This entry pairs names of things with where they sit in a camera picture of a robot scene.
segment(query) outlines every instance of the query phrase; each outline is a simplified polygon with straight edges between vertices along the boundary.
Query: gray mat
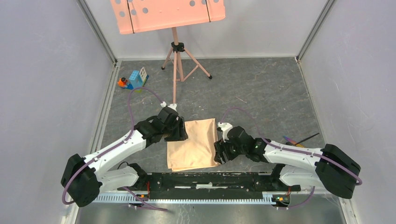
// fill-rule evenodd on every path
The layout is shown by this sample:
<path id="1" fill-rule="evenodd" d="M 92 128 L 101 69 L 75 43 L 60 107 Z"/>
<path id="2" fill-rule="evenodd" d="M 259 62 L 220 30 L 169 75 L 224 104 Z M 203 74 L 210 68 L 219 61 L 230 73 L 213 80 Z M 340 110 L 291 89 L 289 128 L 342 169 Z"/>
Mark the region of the gray mat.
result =
<path id="1" fill-rule="evenodd" d="M 256 119 L 266 138 L 285 142 L 286 135 L 301 140 L 319 132 L 302 76 L 294 58 L 236 58 L 201 59 L 212 74 L 208 77 L 197 69 L 185 82 L 177 83 L 177 111 L 185 120 L 216 118 L 232 106 L 248 110 Z M 149 79 L 146 87 L 154 90 L 168 104 L 172 103 L 173 65 L 161 70 L 163 61 L 122 62 L 119 77 L 129 78 L 133 70 L 145 67 Z M 195 66 L 192 60 L 183 60 L 184 73 Z M 107 120 L 102 147 L 124 135 L 130 128 L 127 109 L 129 90 L 115 89 Z M 148 91 L 134 93 L 131 106 L 135 122 L 157 115 L 161 107 Z M 233 111 L 225 122 L 242 126 L 248 134 L 258 137 L 254 122 L 248 116 Z M 323 147 L 321 136 L 305 143 L 307 147 Z M 147 172 L 170 172 L 166 162 L 166 142 L 163 140 L 125 159 L 137 162 Z M 272 164 L 256 163 L 239 156 L 224 165 L 193 171 L 270 171 Z"/>

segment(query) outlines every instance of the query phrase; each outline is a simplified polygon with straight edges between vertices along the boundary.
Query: black cable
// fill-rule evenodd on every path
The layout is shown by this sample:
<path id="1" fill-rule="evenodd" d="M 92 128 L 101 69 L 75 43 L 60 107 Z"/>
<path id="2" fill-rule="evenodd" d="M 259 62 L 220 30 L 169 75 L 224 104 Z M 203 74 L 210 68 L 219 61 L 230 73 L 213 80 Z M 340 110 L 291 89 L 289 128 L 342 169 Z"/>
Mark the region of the black cable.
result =
<path id="1" fill-rule="evenodd" d="M 289 204 L 286 204 L 286 203 L 284 203 L 284 202 L 281 202 L 281 201 L 279 201 L 281 204 L 283 204 L 283 205 L 286 205 L 286 206 L 289 206 L 290 205 L 290 203 Z"/>
<path id="2" fill-rule="evenodd" d="M 122 163 L 120 163 L 120 164 L 118 165 L 117 169 L 120 169 L 120 166 L 121 166 L 123 163 L 126 163 L 127 166 L 129 166 L 129 163 L 128 163 L 127 161 L 123 161 Z"/>
<path id="3" fill-rule="evenodd" d="M 300 143 L 303 143 L 303 142 L 305 142 L 305 141 L 307 141 L 307 140 L 309 140 L 309 139 L 311 139 L 311 138 L 317 136 L 318 134 L 319 134 L 319 133 L 316 133 L 316 134 L 314 134 L 314 135 L 312 135 L 312 136 L 310 136 L 310 137 L 308 137 L 308 138 L 306 138 L 306 139 L 303 139 L 303 140 L 297 142 L 296 145 L 297 145 L 297 144 L 300 144 Z"/>
<path id="4" fill-rule="evenodd" d="M 210 15 L 209 15 L 209 8 L 208 8 L 208 2 L 205 0 L 205 5 L 206 5 L 206 10 L 208 11 L 208 18 L 209 18 L 209 22 L 210 21 Z"/>
<path id="5" fill-rule="evenodd" d="M 131 19 L 132 33 L 135 33 L 135 30 L 134 30 L 134 23 L 132 22 L 131 9 L 129 8 L 129 3 L 128 3 L 128 1 L 127 1 L 127 6 L 128 6 L 128 15 L 129 15 L 129 18 Z"/>

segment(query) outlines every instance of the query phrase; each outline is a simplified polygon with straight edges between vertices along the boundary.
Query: perforated pink panel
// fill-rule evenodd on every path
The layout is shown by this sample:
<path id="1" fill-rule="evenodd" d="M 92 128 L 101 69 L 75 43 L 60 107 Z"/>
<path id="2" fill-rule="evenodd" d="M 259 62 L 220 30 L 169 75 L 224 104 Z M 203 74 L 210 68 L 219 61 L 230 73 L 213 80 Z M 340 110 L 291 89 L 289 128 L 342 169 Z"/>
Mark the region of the perforated pink panel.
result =
<path id="1" fill-rule="evenodd" d="M 223 0 L 110 1 L 121 34 L 219 21 L 226 17 Z"/>

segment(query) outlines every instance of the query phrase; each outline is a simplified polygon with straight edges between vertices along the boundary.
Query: folded fabric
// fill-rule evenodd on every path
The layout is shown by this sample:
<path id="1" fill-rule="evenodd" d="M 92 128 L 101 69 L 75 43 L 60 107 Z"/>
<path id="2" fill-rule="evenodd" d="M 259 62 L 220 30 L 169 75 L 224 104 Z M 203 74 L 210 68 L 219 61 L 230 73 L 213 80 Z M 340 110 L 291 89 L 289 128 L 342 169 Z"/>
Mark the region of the folded fabric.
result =
<path id="1" fill-rule="evenodd" d="M 215 119 L 186 121 L 188 139 L 168 142 L 168 168 L 172 171 L 215 167 L 214 143 L 217 141 Z"/>

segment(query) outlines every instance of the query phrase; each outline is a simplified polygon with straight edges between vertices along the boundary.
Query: music stand tripod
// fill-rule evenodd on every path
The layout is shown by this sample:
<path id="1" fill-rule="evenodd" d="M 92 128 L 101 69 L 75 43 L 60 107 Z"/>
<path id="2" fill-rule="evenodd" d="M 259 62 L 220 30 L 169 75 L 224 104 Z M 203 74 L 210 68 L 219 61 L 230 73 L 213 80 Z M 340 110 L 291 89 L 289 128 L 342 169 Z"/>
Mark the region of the music stand tripod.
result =
<path id="1" fill-rule="evenodd" d="M 208 71 L 194 58 L 194 56 L 184 47 L 184 43 L 179 42 L 179 39 L 177 37 L 177 31 L 176 27 L 172 27 L 172 34 L 173 34 L 173 42 L 171 43 L 171 48 L 169 50 L 168 56 L 166 56 L 165 62 L 163 63 L 161 69 L 164 70 L 166 64 L 168 63 L 170 59 L 170 55 L 173 52 L 174 59 L 173 59 L 173 103 L 176 103 L 176 82 L 177 81 L 182 81 L 184 82 L 198 67 L 204 71 L 204 73 L 208 76 L 209 79 L 212 79 L 213 77 L 211 74 L 209 74 Z M 180 53 L 185 52 L 187 55 L 197 64 L 191 72 L 184 77 L 183 75 L 183 65 L 182 65 L 182 58 Z M 177 78 L 177 71 L 180 74 L 180 78 Z"/>

